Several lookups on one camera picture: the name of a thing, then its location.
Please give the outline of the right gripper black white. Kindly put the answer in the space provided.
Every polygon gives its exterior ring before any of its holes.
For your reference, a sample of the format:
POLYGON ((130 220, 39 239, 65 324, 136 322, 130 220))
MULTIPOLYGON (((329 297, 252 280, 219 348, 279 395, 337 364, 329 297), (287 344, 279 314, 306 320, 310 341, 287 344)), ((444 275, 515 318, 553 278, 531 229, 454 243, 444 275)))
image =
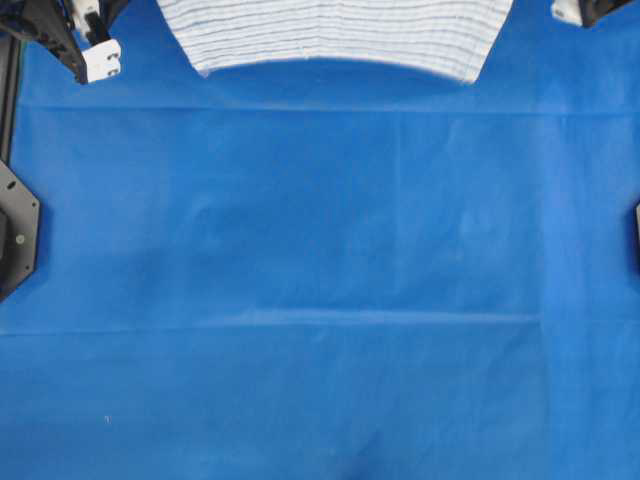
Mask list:
POLYGON ((558 21, 591 28, 602 18, 632 2, 633 0, 553 0, 551 14, 558 21))

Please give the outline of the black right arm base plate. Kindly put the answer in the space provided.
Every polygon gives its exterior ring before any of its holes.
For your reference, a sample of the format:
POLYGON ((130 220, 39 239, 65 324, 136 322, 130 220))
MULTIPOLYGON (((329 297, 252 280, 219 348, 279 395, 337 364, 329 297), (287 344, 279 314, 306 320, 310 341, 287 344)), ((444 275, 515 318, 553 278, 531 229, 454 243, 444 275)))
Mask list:
POLYGON ((640 203, 638 202, 634 209, 635 218, 635 249, 636 249, 636 262, 639 272, 640 266, 640 203))

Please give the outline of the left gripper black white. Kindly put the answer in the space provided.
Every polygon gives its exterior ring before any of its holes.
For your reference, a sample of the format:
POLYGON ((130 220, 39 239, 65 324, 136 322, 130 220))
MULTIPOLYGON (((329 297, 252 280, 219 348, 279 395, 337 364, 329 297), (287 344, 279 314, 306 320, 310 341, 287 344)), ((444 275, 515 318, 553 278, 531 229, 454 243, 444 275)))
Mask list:
POLYGON ((110 28, 121 0, 18 0, 1 3, 1 31, 49 51, 86 85, 121 72, 122 50, 110 28))

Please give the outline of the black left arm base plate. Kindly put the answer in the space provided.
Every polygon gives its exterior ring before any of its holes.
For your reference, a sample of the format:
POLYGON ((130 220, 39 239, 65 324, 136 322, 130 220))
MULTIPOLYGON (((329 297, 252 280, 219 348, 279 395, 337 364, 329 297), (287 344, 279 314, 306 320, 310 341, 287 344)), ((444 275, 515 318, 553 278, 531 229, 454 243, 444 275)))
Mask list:
POLYGON ((1 162, 1 301, 35 270, 40 202, 1 162))

